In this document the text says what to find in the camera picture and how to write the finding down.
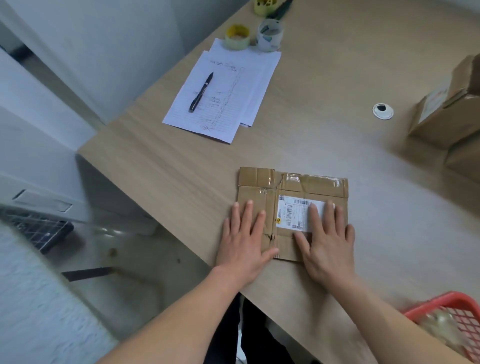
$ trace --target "cardboard box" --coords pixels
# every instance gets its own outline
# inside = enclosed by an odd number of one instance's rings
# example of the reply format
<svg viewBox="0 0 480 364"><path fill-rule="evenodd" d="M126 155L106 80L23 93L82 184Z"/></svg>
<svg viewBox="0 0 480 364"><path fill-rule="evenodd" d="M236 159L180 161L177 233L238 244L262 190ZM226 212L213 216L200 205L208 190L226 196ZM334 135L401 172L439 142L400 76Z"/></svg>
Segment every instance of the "cardboard box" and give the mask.
<svg viewBox="0 0 480 364"><path fill-rule="evenodd" d="M480 133L475 133L453 146L445 159L445 165L480 182Z"/></svg>
<svg viewBox="0 0 480 364"><path fill-rule="evenodd" d="M248 200L253 200L253 216L266 211L262 251L270 247L280 250L277 259L302 261L293 237L294 231L308 233L307 209L315 203L320 213L326 201L344 208L347 221L348 180L278 172L268 168L242 167L239 172L238 202L243 213Z"/></svg>
<svg viewBox="0 0 480 364"><path fill-rule="evenodd" d="M480 54L467 56L451 77L417 106L409 135L447 149L480 130Z"/></svg>

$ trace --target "cardboard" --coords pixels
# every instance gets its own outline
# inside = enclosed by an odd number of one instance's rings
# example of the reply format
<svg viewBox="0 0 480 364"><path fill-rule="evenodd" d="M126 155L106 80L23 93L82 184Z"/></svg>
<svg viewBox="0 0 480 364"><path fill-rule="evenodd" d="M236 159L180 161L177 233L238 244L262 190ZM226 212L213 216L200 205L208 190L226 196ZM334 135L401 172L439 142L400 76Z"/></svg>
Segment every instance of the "cardboard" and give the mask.
<svg viewBox="0 0 480 364"><path fill-rule="evenodd" d="M480 182L480 133L475 133L453 146L445 159L445 165Z"/></svg>
<svg viewBox="0 0 480 364"><path fill-rule="evenodd" d="M277 259L302 261L301 253L295 243L293 232L296 230L277 227L277 210L280 196L306 198L315 201L332 200L343 207L345 220L348 219L348 180L279 172L268 168L241 167L239 172L238 202L243 213L248 200L253 200L253 216L261 210L266 211L262 251L278 247ZM305 232L311 241L312 234Z"/></svg>
<svg viewBox="0 0 480 364"><path fill-rule="evenodd" d="M480 130L480 54L465 57L442 86L417 105L409 135L441 149Z"/></svg>

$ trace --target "pen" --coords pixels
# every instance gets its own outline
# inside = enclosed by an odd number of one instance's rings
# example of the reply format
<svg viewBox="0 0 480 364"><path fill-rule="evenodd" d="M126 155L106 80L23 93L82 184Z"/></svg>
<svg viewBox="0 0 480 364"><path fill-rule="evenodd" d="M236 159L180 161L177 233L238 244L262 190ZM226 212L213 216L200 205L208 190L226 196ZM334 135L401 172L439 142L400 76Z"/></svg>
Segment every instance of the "pen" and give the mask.
<svg viewBox="0 0 480 364"><path fill-rule="evenodd" d="M204 85L202 86L202 89L200 90L197 97L193 100L192 104L190 105L190 108L188 109L188 112L193 112L195 110L198 103L200 102L200 99L202 98L202 95L205 92L205 89L207 88L208 84L212 80L212 77L213 77L213 72L208 76L207 80L205 81Z"/></svg>

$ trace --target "label on box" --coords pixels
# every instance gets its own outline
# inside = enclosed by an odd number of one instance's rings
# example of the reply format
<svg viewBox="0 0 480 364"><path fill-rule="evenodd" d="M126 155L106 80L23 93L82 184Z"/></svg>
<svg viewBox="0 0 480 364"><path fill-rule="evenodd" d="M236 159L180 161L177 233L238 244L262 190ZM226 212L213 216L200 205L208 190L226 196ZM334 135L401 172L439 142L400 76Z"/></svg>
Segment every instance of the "label on box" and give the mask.
<svg viewBox="0 0 480 364"><path fill-rule="evenodd" d="M427 117L430 116L435 110L437 110L442 104L447 100L448 95L448 88L450 87L450 83L452 82L452 77L449 77L445 83L430 92L425 100L425 104L423 105L423 110L421 112L419 118L419 124L424 121Z"/></svg>
<svg viewBox="0 0 480 364"><path fill-rule="evenodd" d="M325 205L323 201L290 197L281 194L278 197L276 227L297 231L310 231L308 229L308 206L310 206L310 204L315 204L320 214L322 214Z"/></svg>

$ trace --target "desk surface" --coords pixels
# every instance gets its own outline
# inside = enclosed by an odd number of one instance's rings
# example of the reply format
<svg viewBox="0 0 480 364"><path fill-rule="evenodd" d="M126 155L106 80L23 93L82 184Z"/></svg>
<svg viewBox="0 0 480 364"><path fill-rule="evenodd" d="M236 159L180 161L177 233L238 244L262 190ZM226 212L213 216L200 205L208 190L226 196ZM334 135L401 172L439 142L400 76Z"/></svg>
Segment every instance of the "desk surface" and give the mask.
<svg viewBox="0 0 480 364"><path fill-rule="evenodd" d="M226 145L163 125L213 39L260 21L249 2L80 154L209 264L240 166L348 177L357 270L378 293L398 305L448 290L480 300L480 186L406 139L414 104L479 51L479 19L427 0L298 0L252 128ZM373 116L377 102L393 119ZM301 265L274 261L243 293L325 363L370 360Z"/></svg>

